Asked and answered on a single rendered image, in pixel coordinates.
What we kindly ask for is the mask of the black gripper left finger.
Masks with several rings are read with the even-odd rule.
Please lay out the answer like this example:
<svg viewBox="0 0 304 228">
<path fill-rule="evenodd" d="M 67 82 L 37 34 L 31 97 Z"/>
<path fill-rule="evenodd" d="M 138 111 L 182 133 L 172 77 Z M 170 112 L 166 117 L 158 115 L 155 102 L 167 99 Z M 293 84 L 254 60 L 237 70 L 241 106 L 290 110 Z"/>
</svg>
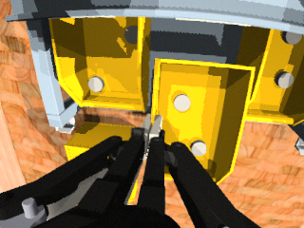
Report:
<svg viewBox="0 0 304 228">
<path fill-rule="evenodd" d="M 102 228 L 114 200 L 129 202 L 150 130 L 147 114 L 128 141 L 111 136 L 40 179 L 0 193 L 0 228 L 32 228 L 77 204 L 56 228 Z"/>
</svg>

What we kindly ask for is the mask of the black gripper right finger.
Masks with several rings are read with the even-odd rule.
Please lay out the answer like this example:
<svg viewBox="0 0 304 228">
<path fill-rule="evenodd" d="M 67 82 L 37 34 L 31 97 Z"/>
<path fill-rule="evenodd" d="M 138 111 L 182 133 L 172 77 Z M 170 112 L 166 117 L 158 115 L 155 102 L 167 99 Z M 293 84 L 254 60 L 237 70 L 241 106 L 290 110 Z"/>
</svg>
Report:
<svg viewBox="0 0 304 228">
<path fill-rule="evenodd" d="M 157 114 L 131 228 L 166 228 L 164 166 L 195 228 L 261 228 L 228 200 L 185 143 L 170 145 L 164 137 L 162 115 Z"/>
</svg>

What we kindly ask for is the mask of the yellow bin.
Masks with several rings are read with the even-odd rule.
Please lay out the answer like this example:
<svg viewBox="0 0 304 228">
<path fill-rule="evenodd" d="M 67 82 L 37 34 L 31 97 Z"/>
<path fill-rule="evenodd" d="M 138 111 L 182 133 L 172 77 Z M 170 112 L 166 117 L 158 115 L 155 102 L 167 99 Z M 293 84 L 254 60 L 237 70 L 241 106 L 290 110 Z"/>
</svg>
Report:
<svg viewBox="0 0 304 228">
<path fill-rule="evenodd" d="M 289 45 L 282 33 L 243 27 L 236 65 L 256 67 L 245 121 L 293 126 L 304 121 L 304 35 L 296 45 Z M 276 85 L 281 71 L 294 76 L 286 89 Z"/>
<path fill-rule="evenodd" d="M 80 107 L 145 112 L 151 17 L 48 20 L 59 84 Z M 128 26 L 138 26 L 137 44 L 125 41 Z M 104 80 L 104 88 L 99 92 L 88 86 L 88 80 L 94 76 Z"/>
<path fill-rule="evenodd" d="M 191 150 L 193 141 L 204 141 L 206 154 L 195 157 L 216 184 L 234 170 L 255 69 L 155 59 L 151 128 L 159 114 L 166 143 L 182 142 Z M 174 99 L 179 94 L 187 95 L 191 101 L 190 108 L 184 112 L 174 107 Z"/>
<path fill-rule="evenodd" d="M 88 148 L 114 135 L 121 136 L 123 141 L 128 141 L 131 127 L 134 126 L 84 122 L 65 144 L 68 160 L 70 161 L 72 158 L 85 152 Z M 136 192 L 137 183 L 135 183 L 129 202 L 135 200 Z"/>
</svg>

